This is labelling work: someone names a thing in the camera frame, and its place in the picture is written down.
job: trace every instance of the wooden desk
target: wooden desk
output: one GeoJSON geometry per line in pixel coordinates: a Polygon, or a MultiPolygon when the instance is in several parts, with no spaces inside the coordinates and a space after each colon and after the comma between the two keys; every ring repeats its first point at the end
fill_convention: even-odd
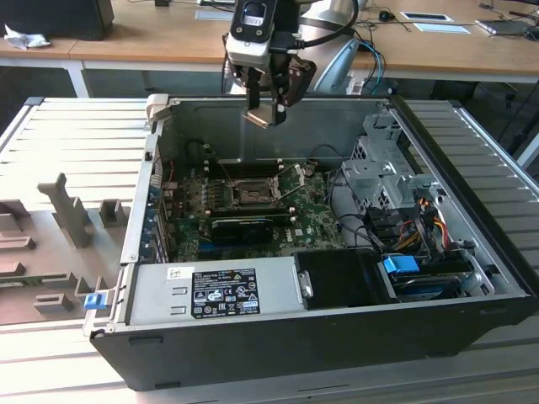
{"type": "MultiPolygon", "coordinates": [[[[115,21],[106,40],[52,39],[52,47],[26,52],[1,43],[0,65],[65,68],[79,97],[91,95],[86,69],[221,70],[221,36],[228,31],[229,22],[195,19],[194,4],[155,8],[153,1],[112,3],[115,21]]],[[[479,8],[478,0],[376,0],[376,4],[389,7],[400,21],[405,20],[400,11],[446,13],[459,24],[497,18],[479,8]]],[[[497,2],[496,7],[504,12],[532,10],[515,2],[497,2]]],[[[378,13],[370,8],[360,18],[377,21],[378,13]]],[[[420,32],[411,24],[407,26],[412,32],[400,24],[377,25],[374,41],[387,60],[385,77],[491,82],[535,82],[539,77],[538,43],[524,38],[489,38],[478,26],[467,26],[469,35],[420,32]]],[[[359,31],[368,38],[365,29],[359,31]]],[[[372,66],[372,56],[361,52],[355,58],[353,73],[365,76],[372,66]]]]}
{"type": "MultiPolygon", "coordinates": [[[[407,21],[404,12],[442,13],[455,20],[452,24],[474,24],[476,19],[498,19],[492,11],[478,7],[473,0],[377,0],[379,6],[388,6],[399,21],[407,21]]],[[[533,8],[521,3],[496,2],[500,11],[510,10],[529,13],[533,8]]],[[[380,10],[369,8],[361,19],[377,19],[380,10]]],[[[496,75],[539,78],[539,43],[525,38],[489,37],[481,27],[466,26],[471,34],[443,34],[421,32],[407,24],[407,32],[400,24],[378,24],[373,33],[376,48],[386,57],[390,77],[406,76],[412,72],[417,78],[428,78],[430,73],[496,75]]],[[[368,39],[368,31],[359,29],[368,39]]],[[[355,59],[354,67],[361,68],[362,58],[355,59]]]]}
{"type": "MultiPolygon", "coordinates": [[[[114,0],[115,26],[102,42],[78,41],[70,51],[72,59],[106,61],[158,61],[217,63],[223,57],[222,34],[229,23],[195,20],[195,6],[172,3],[155,8],[152,2],[129,3],[114,0]]],[[[473,24],[476,19],[497,15],[478,7],[474,0],[377,0],[398,19],[400,11],[446,13],[456,23],[473,24]]],[[[518,3],[498,2],[506,11],[530,9],[518,3]]],[[[377,19],[379,9],[369,8],[361,19],[377,19]]],[[[469,35],[420,32],[407,25],[379,24],[374,33],[376,48],[387,59],[386,75],[393,72],[441,72],[539,76],[539,44],[518,38],[489,38],[478,26],[467,26],[469,35]]],[[[366,29],[361,34],[368,38],[366,29]]],[[[372,57],[360,53],[356,69],[368,69],[372,57]]]]}
{"type": "Polygon", "coordinates": [[[77,43],[77,40],[68,38],[54,39],[51,46],[35,49],[16,49],[8,45],[5,40],[0,40],[0,57],[26,57],[37,59],[69,59],[69,51],[77,43]]]}
{"type": "Polygon", "coordinates": [[[222,64],[222,36],[230,22],[195,19],[197,7],[189,4],[156,8],[153,1],[112,3],[112,32],[103,41],[78,41],[72,59],[222,64]]]}

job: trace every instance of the aluminum profile table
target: aluminum profile table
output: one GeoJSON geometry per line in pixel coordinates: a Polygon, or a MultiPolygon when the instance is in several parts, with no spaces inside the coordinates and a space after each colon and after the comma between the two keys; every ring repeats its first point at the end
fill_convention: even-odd
{"type": "MultiPolygon", "coordinates": [[[[4,248],[0,265],[22,263],[25,277],[71,274],[86,287],[103,280],[114,285],[126,228],[106,226],[99,208],[105,199],[119,200],[129,214],[149,133],[144,99],[30,98],[0,137],[0,202],[19,200],[30,216],[17,218],[22,231],[0,234],[0,240],[29,237],[35,248],[4,248]],[[82,249],[73,247],[53,216],[51,200],[37,189],[60,173],[68,196],[78,197],[87,211],[91,240],[82,249]]],[[[39,313],[35,297],[52,290],[44,284],[0,289],[0,324],[84,318],[79,295],[88,292],[84,286],[54,292],[65,293],[71,309],[39,313]]]]}
{"type": "MultiPolygon", "coordinates": [[[[138,103],[140,113],[143,102],[144,100],[46,99],[40,106],[25,106],[21,110],[18,119],[0,138],[0,147],[5,149],[7,144],[22,143],[23,137],[36,135],[32,130],[39,130],[45,137],[56,136],[56,139],[58,136],[69,138],[68,134],[73,131],[78,133],[79,140],[93,138],[104,141],[112,137],[110,143],[114,142],[114,139],[118,140],[118,137],[114,136],[121,130],[125,131],[122,132],[124,135],[129,132],[135,138],[142,138],[148,133],[144,119],[120,118],[125,116],[122,113],[115,114],[116,118],[113,118],[112,114],[102,113],[111,110],[104,109],[107,104],[109,107],[114,105],[115,111],[126,111],[133,108],[135,103],[138,103]],[[62,116],[94,116],[102,122],[100,127],[94,127],[97,125],[95,122],[68,123],[68,119],[58,119],[60,115],[56,113],[48,115],[49,119],[41,122],[37,118],[43,114],[37,113],[46,109],[50,112],[63,110],[62,116]],[[113,125],[114,129],[102,127],[105,121],[109,122],[106,125],[113,125]],[[38,125],[40,128],[30,129],[27,124],[38,125]],[[52,129],[58,129],[58,125],[68,127],[60,131],[52,129]],[[73,128],[71,125],[93,127],[73,128]]],[[[534,259],[537,237],[533,235],[539,230],[521,219],[537,218],[536,185],[463,109],[454,108],[448,103],[409,104],[466,180],[477,190],[488,209],[500,221],[500,225],[507,226],[507,231],[517,243],[517,247],[526,254],[533,266],[537,266],[537,260],[534,259]],[[518,211],[514,209],[515,204],[526,209],[518,211]],[[520,219],[512,222],[506,221],[507,218],[520,219]]],[[[16,154],[17,151],[9,150],[8,153],[16,154]]],[[[99,162],[104,166],[108,164],[103,159],[99,162]]],[[[19,163],[21,162],[8,162],[7,166],[0,164],[0,170],[10,165],[22,167],[23,164],[16,166],[19,163]]],[[[126,186],[133,189],[134,184],[127,183],[126,186]]],[[[147,393],[129,390],[81,334],[80,327],[80,321],[0,327],[0,347],[3,347],[0,349],[0,373],[3,375],[0,397],[10,403],[73,400],[78,403],[102,401],[142,404],[239,404],[267,401],[307,403],[336,400],[339,400],[339,403],[376,404],[483,404],[494,401],[526,404],[539,401],[539,386],[536,382],[539,374],[539,316],[528,318],[516,327],[493,330],[456,357],[147,393]]]]}
{"type": "MultiPolygon", "coordinates": [[[[539,269],[539,187],[460,106],[448,101],[408,101],[411,110],[509,235],[539,269]]],[[[429,171],[417,150],[412,155],[429,171]]]]}

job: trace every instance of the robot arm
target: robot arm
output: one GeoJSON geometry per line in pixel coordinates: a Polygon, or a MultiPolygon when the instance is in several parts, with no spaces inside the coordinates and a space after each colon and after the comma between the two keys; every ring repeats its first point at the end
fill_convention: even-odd
{"type": "MultiPolygon", "coordinates": [[[[351,19],[346,16],[349,22],[326,21],[318,13],[316,20],[329,24],[322,29],[316,28],[318,33],[327,30],[331,33],[308,41],[299,34],[300,7],[305,0],[237,1],[230,33],[226,37],[226,49],[232,75],[246,90],[248,108],[245,117],[248,120],[264,128],[285,121],[286,109],[303,98],[317,73],[317,65],[302,59],[300,50],[340,37],[357,18],[357,0],[324,0],[322,3],[327,4],[325,14],[331,14],[332,6],[336,8],[337,4],[342,11],[343,1],[354,9],[351,19]],[[263,91],[270,93],[271,104],[260,103],[263,91]]],[[[350,8],[344,13],[350,15],[350,8]]]]}

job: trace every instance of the blue cable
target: blue cable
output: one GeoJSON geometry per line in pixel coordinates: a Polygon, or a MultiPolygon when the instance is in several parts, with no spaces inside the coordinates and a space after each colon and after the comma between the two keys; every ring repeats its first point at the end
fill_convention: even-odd
{"type": "Polygon", "coordinates": [[[376,52],[374,50],[374,48],[370,45],[368,45],[367,43],[365,42],[361,42],[361,44],[367,48],[376,58],[376,63],[378,64],[378,78],[376,80],[376,85],[374,86],[374,88],[372,89],[371,91],[371,95],[374,94],[374,92],[376,91],[376,88],[378,87],[378,85],[380,84],[380,80],[382,79],[382,64],[380,62],[380,56],[378,55],[378,52],[376,52]]]}

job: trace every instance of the paper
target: paper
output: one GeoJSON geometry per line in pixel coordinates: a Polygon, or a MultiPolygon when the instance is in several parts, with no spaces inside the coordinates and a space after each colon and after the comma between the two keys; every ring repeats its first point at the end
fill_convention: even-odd
{"type": "Polygon", "coordinates": [[[13,47],[26,51],[28,48],[39,48],[41,46],[48,46],[51,43],[45,39],[45,36],[40,34],[21,34],[20,32],[13,31],[7,25],[6,34],[3,38],[13,47]]]}

